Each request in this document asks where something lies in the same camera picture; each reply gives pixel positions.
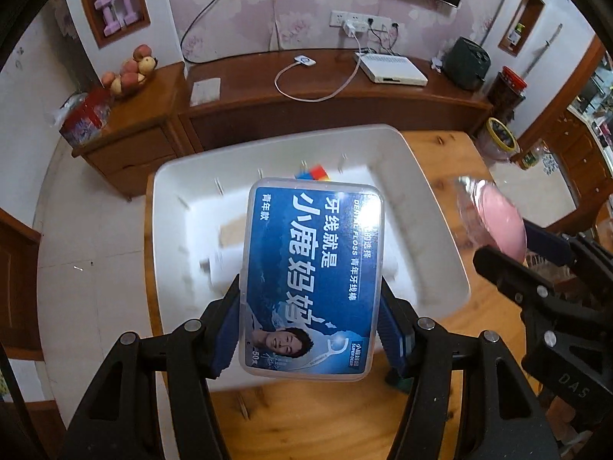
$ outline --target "floral wallpaper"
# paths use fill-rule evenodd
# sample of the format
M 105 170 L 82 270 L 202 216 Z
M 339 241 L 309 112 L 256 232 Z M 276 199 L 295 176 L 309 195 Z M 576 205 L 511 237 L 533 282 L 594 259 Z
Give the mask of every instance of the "floral wallpaper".
M 210 1 L 170 0 L 179 37 Z M 277 50 L 279 45 L 282 49 L 355 48 L 355 41 L 340 28 L 329 27 L 330 12 L 340 10 L 390 17 L 398 22 L 394 51 L 430 59 L 442 55 L 459 36 L 480 42 L 501 1 L 462 0 L 453 8 L 437 0 L 218 0 L 192 27 L 183 50 L 192 61 L 212 61 Z M 396 39 L 382 36 L 386 46 L 389 38 Z M 378 49 L 372 33 L 368 39 L 360 38 L 362 46 Z

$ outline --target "white charging cable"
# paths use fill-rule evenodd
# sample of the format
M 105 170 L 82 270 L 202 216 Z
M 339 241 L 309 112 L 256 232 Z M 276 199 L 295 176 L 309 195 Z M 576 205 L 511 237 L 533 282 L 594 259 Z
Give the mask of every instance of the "white charging cable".
M 330 100 L 331 98 L 336 97 L 336 95 L 341 93 L 341 91 L 343 91 L 347 87 L 347 85 L 351 82 L 351 80 L 356 77 L 357 71 L 358 71 L 358 69 L 360 69 L 360 62 L 362 61 L 362 45 L 360 45 L 360 40 L 357 39 L 357 36 L 355 34 L 352 36 L 352 38 L 356 39 L 356 41 L 357 41 L 357 48 L 358 48 L 358 51 L 359 51 L 359 55 L 358 55 L 358 58 L 357 58 L 356 68 L 351 73 L 351 76 L 349 76 L 349 79 L 347 79 L 347 81 L 345 81 L 343 83 L 343 85 L 338 90 L 336 90 L 334 93 L 331 93 L 330 95 L 326 95 L 325 97 L 321 97 L 320 99 L 299 99 L 299 98 L 293 97 L 292 95 L 288 95 L 284 91 L 281 91 L 281 88 L 279 88 L 279 85 L 277 84 L 277 81 L 279 81 L 279 78 L 281 77 L 281 75 L 284 72 L 289 71 L 294 66 L 300 65 L 301 62 L 298 62 L 298 61 L 294 62 L 293 64 L 290 64 L 289 66 L 287 66 L 284 69 L 281 69 L 279 71 L 277 77 L 275 77 L 275 88 L 277 88 L 277 91 L 281 95 L 283 95 L 283 96 L 285 96 L 285 97 L 287 97 L 289 99 L 297 100 L 298 102 L 310 102 L 312 104 L 314 104 L 316 102 L 323 102 L 324 100 Z

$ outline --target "white router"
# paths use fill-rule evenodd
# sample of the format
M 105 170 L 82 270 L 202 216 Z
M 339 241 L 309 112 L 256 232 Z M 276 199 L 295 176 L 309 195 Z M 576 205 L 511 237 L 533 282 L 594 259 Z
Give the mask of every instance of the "white router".
M 363 53 L 360 67 L 372 82 L 426 86 L 428 78 L 406 57 Z

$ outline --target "man's black hair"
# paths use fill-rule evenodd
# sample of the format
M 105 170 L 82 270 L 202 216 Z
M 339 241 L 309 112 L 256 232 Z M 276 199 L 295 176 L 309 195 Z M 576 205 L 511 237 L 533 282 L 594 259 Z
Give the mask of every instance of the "man's black hair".
M 296 339 L 298 339 L 302 343 L 302 347 L 298 352 L 293 353 L 292 355 L 284 356 L 289 356 L 290 358 L 299 358 L 300 356 L 304 356 L 306 353 L 308 353 L 313 347 L 313 341 L 308 336 L 305 330 L 299 329 L 298 327 L 288 327 L 286 329 L 281 330 L 283 330 L 284 332 L 290 332 L 291 334 L 293 334 L 293 336 L 295 336 Z

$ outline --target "yellow-rimmed trash can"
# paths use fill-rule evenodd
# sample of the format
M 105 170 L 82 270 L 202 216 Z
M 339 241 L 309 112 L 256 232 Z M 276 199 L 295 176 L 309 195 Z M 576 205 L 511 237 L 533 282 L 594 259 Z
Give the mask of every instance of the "yellow-rimmed trash can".
M 511 130 L 496 118 L 489 118 L 477 135 L 475 146 L 488 166 L 506 163 L 519 154 L 519 144 Z

